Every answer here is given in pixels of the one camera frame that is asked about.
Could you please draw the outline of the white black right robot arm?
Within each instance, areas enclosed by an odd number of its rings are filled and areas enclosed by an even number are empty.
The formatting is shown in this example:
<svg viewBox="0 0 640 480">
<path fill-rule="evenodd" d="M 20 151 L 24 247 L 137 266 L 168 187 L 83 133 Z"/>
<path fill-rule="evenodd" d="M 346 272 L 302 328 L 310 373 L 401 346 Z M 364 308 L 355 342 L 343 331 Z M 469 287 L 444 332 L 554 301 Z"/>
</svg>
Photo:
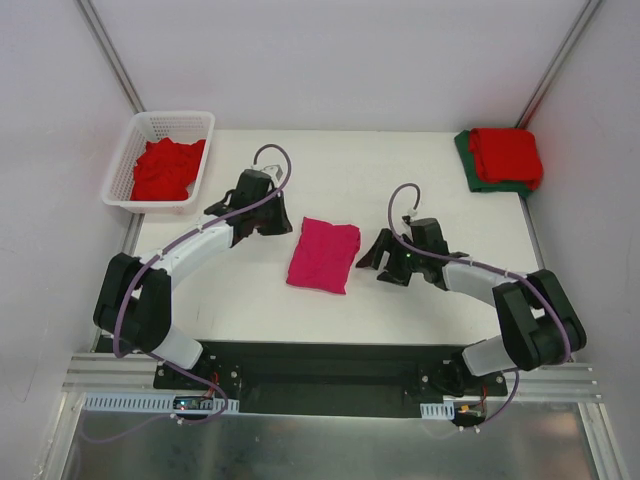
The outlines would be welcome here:
<svg viewBox="0 0 640 480">
<path fill-rule="evenodd" d="M 484 385 L 485 375 L 499 371 L 562 364 L 586 346 L 585 329 L 552 271 L 513 273 L 478 262 L 449 250 L 436 219 L 405 216 L 403 221 L 408 234 L 382 229 L 356 266 L 380 270 L 379 281 L 403 287 L 420 274 L 443 291 L 496 310 L 500 334 L 465 347 L 454 358 L 449 381 L 456 392 L 473 394 Z"/>
</svg>

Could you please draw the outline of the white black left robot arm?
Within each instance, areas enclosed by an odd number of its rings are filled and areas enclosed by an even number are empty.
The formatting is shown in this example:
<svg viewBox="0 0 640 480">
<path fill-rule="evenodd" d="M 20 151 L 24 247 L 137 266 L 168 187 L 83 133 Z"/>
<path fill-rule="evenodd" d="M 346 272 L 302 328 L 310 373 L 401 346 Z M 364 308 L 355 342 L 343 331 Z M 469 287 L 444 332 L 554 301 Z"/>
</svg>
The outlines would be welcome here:
<svg viewBox="0 0 640 480">
<path fill-rule="evenodd" d="M 172 293 L 204 263 L 258 232 L 292 231 L 282 184 L 266 170 L 244 170 L 236 187 L 204 211 L 200 223 L 176 238 L 167 253 L 114 256 L 98 295 L 93 321 L 114 334 L 118 348 L 153 354 L 177 365 L 177 377 L 192 389 L 205 386 L 212 366 L 205 347 L 172 321 Z"/>
</svg>

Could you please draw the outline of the pink t shirt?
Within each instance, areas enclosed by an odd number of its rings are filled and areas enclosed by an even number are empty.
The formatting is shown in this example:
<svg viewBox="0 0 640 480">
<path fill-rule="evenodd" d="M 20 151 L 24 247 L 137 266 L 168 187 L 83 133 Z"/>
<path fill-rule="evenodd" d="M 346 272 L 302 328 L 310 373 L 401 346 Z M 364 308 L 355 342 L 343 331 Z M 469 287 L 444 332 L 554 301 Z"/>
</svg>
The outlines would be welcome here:
<svg viewBox="0 0 640 480">
<path fill-rule="evenodd" d="M 346 284 L 361 246 L 360 229 L 304 217 L 286 283 L 293 287 L 346 294 Z"/>
</svg>

